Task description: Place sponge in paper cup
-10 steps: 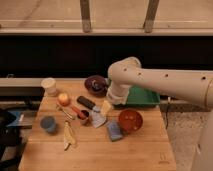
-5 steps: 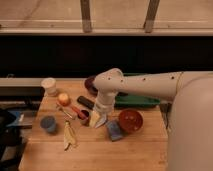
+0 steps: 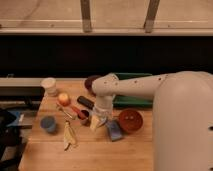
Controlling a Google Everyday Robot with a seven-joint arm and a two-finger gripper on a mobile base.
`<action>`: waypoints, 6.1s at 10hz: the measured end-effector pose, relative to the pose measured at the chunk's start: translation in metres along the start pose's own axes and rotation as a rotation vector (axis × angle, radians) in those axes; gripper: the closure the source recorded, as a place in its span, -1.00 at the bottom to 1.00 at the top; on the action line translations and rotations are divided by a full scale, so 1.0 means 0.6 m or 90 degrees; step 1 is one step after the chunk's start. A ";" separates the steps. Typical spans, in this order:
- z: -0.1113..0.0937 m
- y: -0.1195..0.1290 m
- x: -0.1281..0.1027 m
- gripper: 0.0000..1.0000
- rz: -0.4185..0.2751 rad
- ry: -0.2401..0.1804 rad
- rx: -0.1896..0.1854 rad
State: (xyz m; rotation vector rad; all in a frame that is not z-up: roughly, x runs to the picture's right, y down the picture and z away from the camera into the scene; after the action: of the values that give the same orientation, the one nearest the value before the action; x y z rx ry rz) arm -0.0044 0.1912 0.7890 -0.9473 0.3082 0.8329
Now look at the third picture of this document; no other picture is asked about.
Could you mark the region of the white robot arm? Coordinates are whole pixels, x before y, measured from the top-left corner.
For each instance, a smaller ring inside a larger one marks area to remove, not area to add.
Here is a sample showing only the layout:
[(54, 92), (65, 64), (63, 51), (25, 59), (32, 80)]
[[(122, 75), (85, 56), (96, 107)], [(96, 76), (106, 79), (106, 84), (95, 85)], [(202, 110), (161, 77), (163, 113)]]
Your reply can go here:
[(108, 74), (92, 90), (99, 109), (113, 95), (153, 102), (153, 171), (213, 171), (213, 74), (181, 71), (126, 80)]

